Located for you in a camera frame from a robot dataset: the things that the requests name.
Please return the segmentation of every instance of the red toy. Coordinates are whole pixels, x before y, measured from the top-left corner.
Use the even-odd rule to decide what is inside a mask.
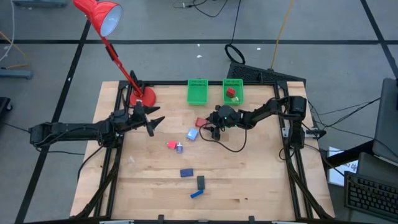
[[[167,143],[167,147],[169,149],[175,149],[177,147],[177,143],[175,141],[169,141],[169,143]]]
[[[203,118],[197,118],[197,121],[195,122],[195,126],[200,128],[200,126],[207,124],[207,120]]]
[[[235,93],[236,93],[236,90],[234,90],[234,89],[231,88],[231,87],[228,87],[228,89],[226,90],[226,95],[227,95],[229,98],[233,98],[233,97],[235,96]]]

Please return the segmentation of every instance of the lamp base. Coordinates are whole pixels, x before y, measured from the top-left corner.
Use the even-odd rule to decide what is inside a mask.
[[[156,94],[151,88],[145,87],[143,97],[136,96],[134,92],[130,94],[131,106],[134,106],[137,103],[137,100],[141,100],[144,106],[154,106],[156,102]]]

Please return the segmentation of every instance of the block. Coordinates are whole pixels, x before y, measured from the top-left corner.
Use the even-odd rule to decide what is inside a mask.
[[[169,149],[175,149],[175,148],[177,147],[177,142],[175,142],[175,141],[169,141],[169,142],[167,143],[167,147],[168,147]]]
[[[181,177],[191,177],[193,176],[193,169],[182,169],[180,175]]]
[[[197,182],[198,182],[198,190],[204,190],[205,189],[205,176],[198,176]]]
[[[234,98],[231,99],[232,102],[238,102],[239,98],[237,96],[235,96]]]
[[[236,90],[234,90],[234,89],[231,88],[231,87],[228,87],[228,89],[226,90],[226,95],[227,95],[229,98],[233,98],[233,97],[235,96],[235,93],[236,93]]]
[[[206,119],[203,118],[197,118],[197,121],[195,122],[195,126],[200,128],[201,126],[205,126],[205,124],[207,124],[208,121]]]
[[[182,145],[180,142],[177,144],[177,153],[182,153]]]
[[[191,194],[191,198],[195,198],[201,194],[203,194],[203,190],[199,190],[198,192]]]
[[[187,139],[194,141],[198,136],[198,130],[191,128],[187,134]]]

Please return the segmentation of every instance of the red desk lamp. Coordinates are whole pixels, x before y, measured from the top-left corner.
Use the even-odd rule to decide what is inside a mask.
[[[156,101],[155,92],[149,87],[144,87],[143,90],[140,89],[136,83],[137,78],[135,77],[134,72],[131,71],[133,77],[128,74],[126,69],[124,69],[122,62],[119,60],[117,53],[113,49],[113,46],[105,39],[105,37],[110,35],[118,25],[122,15],[122,7],[118,3],[108,1],[97,2],[95,0],[73,0],[73,3],[78,9],[86,14],[95,31],[97,31],[101,40],[104,42],[106,50],[112,60],[131,83],[133,91],[130,95],[130,103],[135,105],[137,100],[141,100],[144,105],[153,106]]]

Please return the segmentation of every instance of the lamp shade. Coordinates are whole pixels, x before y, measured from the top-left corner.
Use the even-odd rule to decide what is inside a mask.
[[[110,35],[119,23],[122,7],[109,1],[73,0],[74,5],[84,12],[100,36]]]

